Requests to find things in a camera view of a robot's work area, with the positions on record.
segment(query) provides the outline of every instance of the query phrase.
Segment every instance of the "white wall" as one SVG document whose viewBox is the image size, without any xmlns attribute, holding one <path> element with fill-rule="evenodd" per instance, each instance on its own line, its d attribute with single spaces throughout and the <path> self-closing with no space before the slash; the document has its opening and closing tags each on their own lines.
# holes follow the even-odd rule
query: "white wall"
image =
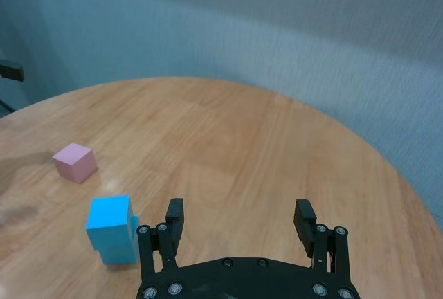
<svg viewBox="0 0 443 299">
<path fill-rule="evenodd" d="M 443 0 L 0 0 L 0 14 L 29 102 L 151 75 L 267 87 L 353 129 L 443 217 Z"/>
</svg>

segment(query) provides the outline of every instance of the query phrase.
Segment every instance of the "cyan rectangular block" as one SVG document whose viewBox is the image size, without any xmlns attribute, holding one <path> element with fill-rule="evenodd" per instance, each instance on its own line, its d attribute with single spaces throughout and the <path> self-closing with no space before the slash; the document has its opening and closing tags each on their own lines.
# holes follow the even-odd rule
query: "cyan rectangular block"
<svg viewBox="0 0 443 299">
<path fill-rule="evenodd" d="M 138 261 L 138 216 L 129 195 L 96 197 L 91 202 L 86 231 L 105 264 Z"/>
</svg>

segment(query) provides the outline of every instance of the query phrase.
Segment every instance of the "block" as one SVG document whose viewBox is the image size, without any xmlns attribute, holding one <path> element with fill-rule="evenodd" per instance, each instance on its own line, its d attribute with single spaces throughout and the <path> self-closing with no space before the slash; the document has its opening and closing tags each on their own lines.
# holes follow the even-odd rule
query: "block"
<svg viewBox="0 0 443 299">
<path fill-rule="evenodd" d="M 89 209 L 86 232 L 104 264 L 138 261 L 138 215 L 129 195 L 96 197 Z"/>
<path fill-rule="evenodd" d="M 91 149 L 71 143 L 53 156 L 59 175 L 65 179 L 82 183 L 97 170 Z"/>
</svg>

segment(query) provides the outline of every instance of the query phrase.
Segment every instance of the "screw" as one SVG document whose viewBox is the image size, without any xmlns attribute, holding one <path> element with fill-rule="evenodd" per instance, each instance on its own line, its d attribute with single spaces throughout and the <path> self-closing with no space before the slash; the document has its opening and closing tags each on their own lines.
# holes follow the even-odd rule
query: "screw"
<svg viewBox="0 0 443 299">
<path fill-rule="evenodd" d="M 261 266 L 262 268 L 266 268 L 268 266 L 268 262 L 265 259 L 259 259 L 257 261 L 258 265 Z"/>
<path fill-rule="evenodd" d="M 157 295 L 157 290 L 155 287 L 148 287 L 143 292 L 144 299 L 151 299 Z"/>
<path fill-rule="evenodd" d="M 339 289 L 338 294 L 340 294 L 340 297 L 342 297 L 343 299 L 353 299 L 354 297 L 351 291 L 347 289 Z"/>
<path fill-rule="evenodd" d="M 221 263 L 223 263 L 225 267 L 231 268 L 234 264 L 234 261 L 232 261 L 231 259 L 224 259 Z"/>
<path fill-rule="evenodd" d="M 339 235 L 345 235 L 345 234 L 346 234 L 346 230 L 345 230 L 344 228 L 337 228 L 337 229 L 336 229 L 336 232 L 337 232 Z"/>
<path fill-rule="evenodd" d="M 179 294 L 182 289 L 183 289 L 183 287 L 181 286 L 181 284 L 174 283 L 169 286 L 168 292 L 169 292 L 169 294 L 172 294 L 173 296 L 175 296 L 176 294 Z"/>
<path fill-rule="evenodd" d="M 326 288 L 322 284 L 315 284 L 312 287 L 312 290 L 314 291 L 315 294 L 318 294 L 319 296 L 326 296 L 327 295 Z"/>
</svg>

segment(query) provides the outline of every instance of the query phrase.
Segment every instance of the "wooden table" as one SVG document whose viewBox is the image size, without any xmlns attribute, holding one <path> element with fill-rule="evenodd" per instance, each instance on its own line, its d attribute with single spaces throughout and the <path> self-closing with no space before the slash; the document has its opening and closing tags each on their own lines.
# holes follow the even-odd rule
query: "wooden table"
<svg viewBox="0 0 443 299">
<path fill-rule="evenodd" d="M 92 147 L 99 171 L 59 178 L 51 156 Z M 309 265 L 296 198 L 349 229 L 362 298 L 443 298 L 443 239 L 367 143 L 306 105 L 220 80 L 151 78 L 77 90 L 0 120 L 0 299 L 135 298 L 139 265 L 102 265 L 84 225 L 128 193 L 144 223 L 183 197 L 179 265 L 262 256 Z"/>
</svg>

